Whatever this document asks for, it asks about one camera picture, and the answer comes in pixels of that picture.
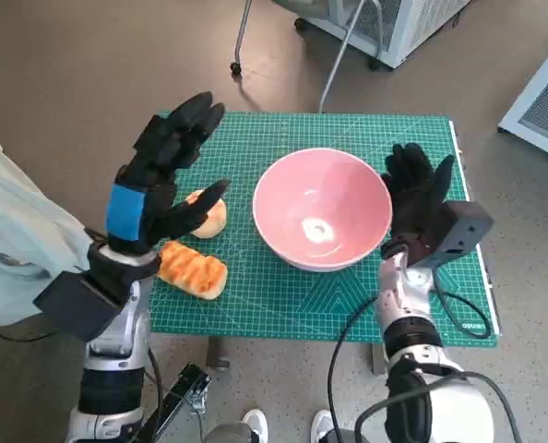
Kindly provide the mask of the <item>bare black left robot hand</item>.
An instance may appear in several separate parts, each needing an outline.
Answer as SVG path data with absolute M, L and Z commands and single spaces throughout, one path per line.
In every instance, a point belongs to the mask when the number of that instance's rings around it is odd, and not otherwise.
M 199 228 L 230 184 L 220 179 L 193 203 L 174 204 L 176 172 L 199 158 L 225 108 L 203 91 L 166 116 L 153 115 L 138 136 L 134 158 L 113 182 L 106 213 L 109 247 L 125 255 L 144 255 L 162 239 L 178 239 Z

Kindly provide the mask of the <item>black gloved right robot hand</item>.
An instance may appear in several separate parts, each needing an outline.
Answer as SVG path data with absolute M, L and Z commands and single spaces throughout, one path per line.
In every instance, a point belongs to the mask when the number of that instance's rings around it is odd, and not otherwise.
M 390 238 L 381 246 L 381 258 L 407 252 L 412 266 L 432 254 L 431 226 L 450 188 L 454 162 L 448 154 L 434 167 L 416 143 L 392 147 L 385 159 L 387 171 L 381 175 L 392 205 Z

